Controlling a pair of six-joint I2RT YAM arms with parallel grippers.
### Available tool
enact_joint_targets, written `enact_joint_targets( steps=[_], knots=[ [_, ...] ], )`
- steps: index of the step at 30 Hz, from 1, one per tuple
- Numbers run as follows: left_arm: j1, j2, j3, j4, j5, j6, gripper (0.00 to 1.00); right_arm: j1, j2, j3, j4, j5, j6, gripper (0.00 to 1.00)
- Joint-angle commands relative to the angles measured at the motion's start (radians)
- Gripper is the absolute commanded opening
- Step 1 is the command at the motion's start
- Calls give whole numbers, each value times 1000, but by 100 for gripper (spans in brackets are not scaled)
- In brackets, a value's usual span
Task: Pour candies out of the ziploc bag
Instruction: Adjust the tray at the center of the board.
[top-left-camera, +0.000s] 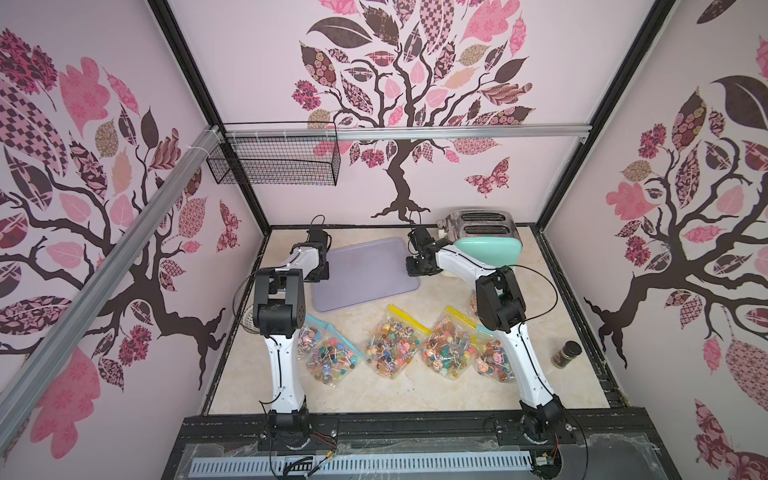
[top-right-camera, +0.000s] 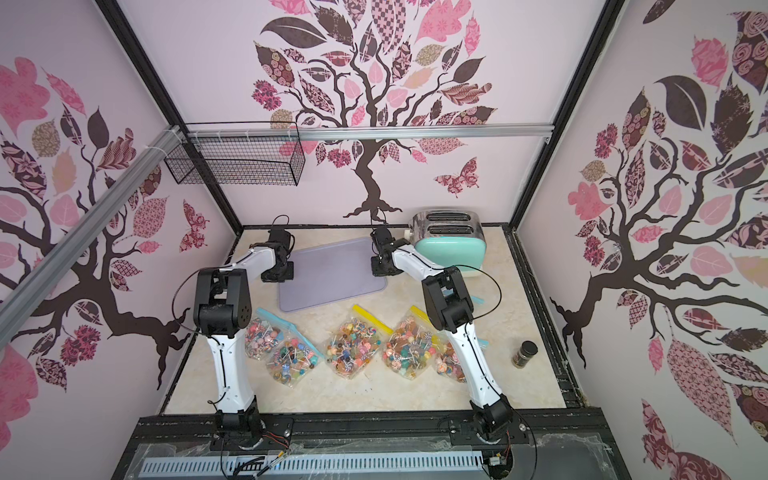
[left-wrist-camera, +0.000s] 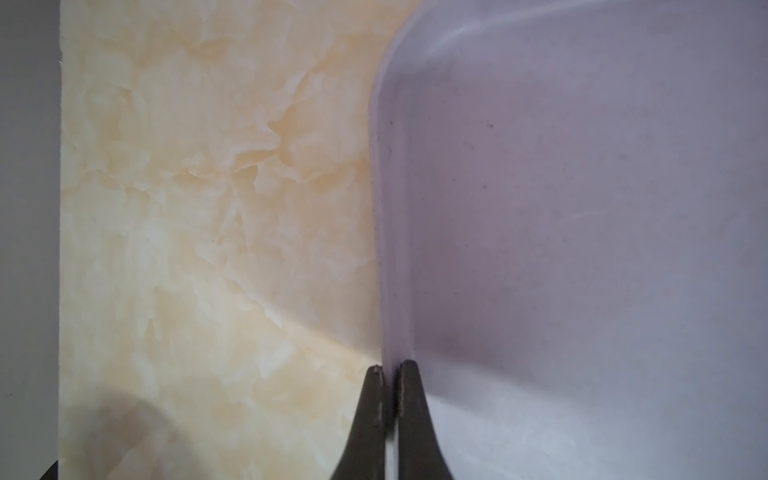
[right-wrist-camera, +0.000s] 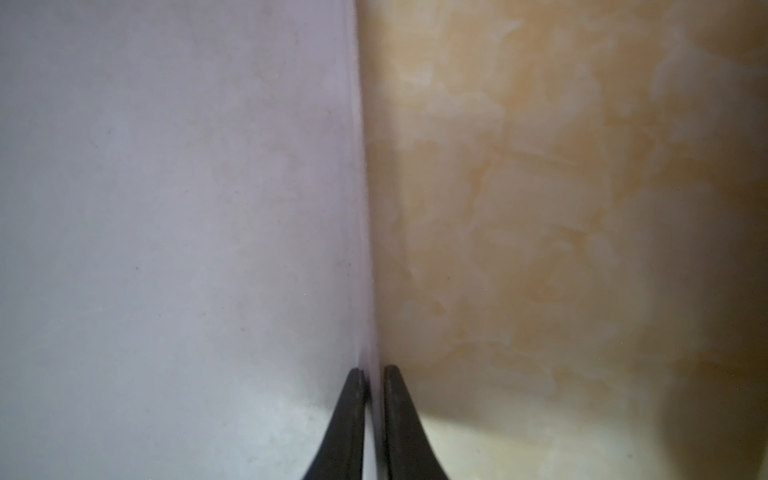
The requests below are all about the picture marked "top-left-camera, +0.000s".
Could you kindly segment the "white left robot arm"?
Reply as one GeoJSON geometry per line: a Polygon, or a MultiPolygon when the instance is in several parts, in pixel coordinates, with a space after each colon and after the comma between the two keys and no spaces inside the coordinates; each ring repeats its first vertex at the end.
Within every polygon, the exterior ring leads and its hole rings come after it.
{"type": "Polygon", "coordinates": [[[283,264],[261,268],[254,276],[251,324],[269,355],[272,399],[261,405],[272,437],[310,436],[310,415],[298,375],[298,336],[307,313],[304,284],[329,278],[331,243],[325,230],[311,227],[306,240],[291,248],[283,264]]]}

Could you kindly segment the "purple plastic tray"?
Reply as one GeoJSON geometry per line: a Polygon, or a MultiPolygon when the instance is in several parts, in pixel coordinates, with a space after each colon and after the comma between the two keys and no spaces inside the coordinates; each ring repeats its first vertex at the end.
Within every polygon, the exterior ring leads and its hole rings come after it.
{"type": "Polygon", "coordinates": [[[311,285],[314,310],[326,313],[417,290],[420,280],[408,275],[408,257],[399,237],[332,249],[329,278],[311,285]]]}

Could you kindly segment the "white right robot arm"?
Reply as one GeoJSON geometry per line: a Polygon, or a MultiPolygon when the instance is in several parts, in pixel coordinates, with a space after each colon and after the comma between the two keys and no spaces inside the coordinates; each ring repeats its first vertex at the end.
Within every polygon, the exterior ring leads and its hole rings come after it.
{"type": "Polygon", "coordinates": [[[501,342],[517,380],[523,435],[531,443],[546,443],[565,422],[566,413],[534,352],[525,301],[513,269],[483,263],[449,240],[433,238],[423,226],[412,228],[408,239],[413,248],[406,258],[410,276],[447,271],[475,287],[477,316],[501,342]]]}

